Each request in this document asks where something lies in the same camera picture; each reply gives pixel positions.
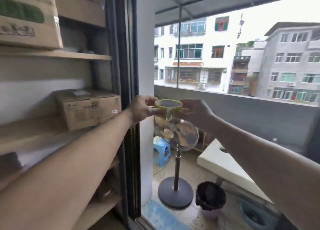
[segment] hand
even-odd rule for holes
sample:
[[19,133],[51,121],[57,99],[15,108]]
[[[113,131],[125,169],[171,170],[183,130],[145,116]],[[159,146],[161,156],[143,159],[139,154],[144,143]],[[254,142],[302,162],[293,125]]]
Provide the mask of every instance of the hand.
[[133,124],[138,123],[152,115],[162,115],[163,111],[159,108],[149,107],[154,106],[154,102],[158,98],[152,96],[141,96],[138,95],[130,103],[126,109],[132,119]]
[[178,117],[193,123],[196,127],[207,130],[209,117],[215,116],[203,99],[183,99],[183,110]]

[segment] plastic stool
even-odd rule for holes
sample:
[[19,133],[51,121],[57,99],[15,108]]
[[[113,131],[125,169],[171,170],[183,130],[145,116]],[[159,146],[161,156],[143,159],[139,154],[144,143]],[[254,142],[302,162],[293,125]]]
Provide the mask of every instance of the plastic stool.
[[153,162],[158,163],[159,167],[163,167],[170,159],[171,150],[169,144],[162,138],[156,139],[153,142],[153,149],[159,152],[158,158],[154,158]]

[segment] sky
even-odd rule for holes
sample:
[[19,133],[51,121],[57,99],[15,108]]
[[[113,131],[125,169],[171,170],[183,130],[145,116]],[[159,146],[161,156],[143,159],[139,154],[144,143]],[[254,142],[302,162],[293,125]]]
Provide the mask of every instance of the sky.
[[239,43],[262,38],[278,21],[320,22],[320,0],[281,0],[243,9]]

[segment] fan stand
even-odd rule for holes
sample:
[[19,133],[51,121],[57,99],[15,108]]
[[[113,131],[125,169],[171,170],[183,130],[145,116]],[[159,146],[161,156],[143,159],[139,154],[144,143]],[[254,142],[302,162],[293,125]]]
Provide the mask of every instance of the fan stand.
[[193,199],[191,185],[179,178],[181,152],[177,148],[176,167],[174,177],[168,177],[161,181],[158,188],[158,196],[161,202],[173,209],[188,207]]

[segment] black trash bag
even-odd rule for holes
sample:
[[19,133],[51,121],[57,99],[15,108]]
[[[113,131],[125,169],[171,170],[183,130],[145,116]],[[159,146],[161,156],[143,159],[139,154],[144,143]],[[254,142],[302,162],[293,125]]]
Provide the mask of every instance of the black trash bag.
[[216,183],[206,181],[200,183],[196,190],[196,205],[203,210],[218,210],[226,204],[226,193]]

